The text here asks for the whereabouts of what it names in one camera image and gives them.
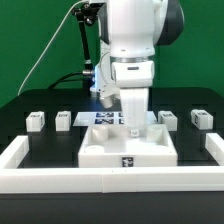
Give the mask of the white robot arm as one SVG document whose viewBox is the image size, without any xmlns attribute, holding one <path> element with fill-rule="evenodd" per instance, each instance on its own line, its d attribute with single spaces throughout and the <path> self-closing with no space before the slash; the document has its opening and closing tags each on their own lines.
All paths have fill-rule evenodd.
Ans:
<svg viewBox="0 0 224 224">
<path fill-rule="evenodd" d="M 108 46 L 100 91 L 104 107 L 119 97 L 124 125 L 132 137 L 146 129 L 149 87 L 153 85 L 157 46 L 170 45 L 183 32 L 184 14 L 179 0 L 89 0 L 100 9 L 100 39 Z"/>
</svg>

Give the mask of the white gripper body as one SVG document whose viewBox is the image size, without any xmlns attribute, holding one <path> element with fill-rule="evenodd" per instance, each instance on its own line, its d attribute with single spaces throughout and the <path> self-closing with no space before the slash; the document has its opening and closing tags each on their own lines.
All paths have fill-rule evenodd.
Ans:
<svg viewBox="0 0 224 224">
<path fill-rule="evenodd" d="M 130 130 L 146 126 L 149 87 L 153 84 L 154 62 L 112 63 L 115 84 L 120 91 L 124 124 Z"/>
</svg>

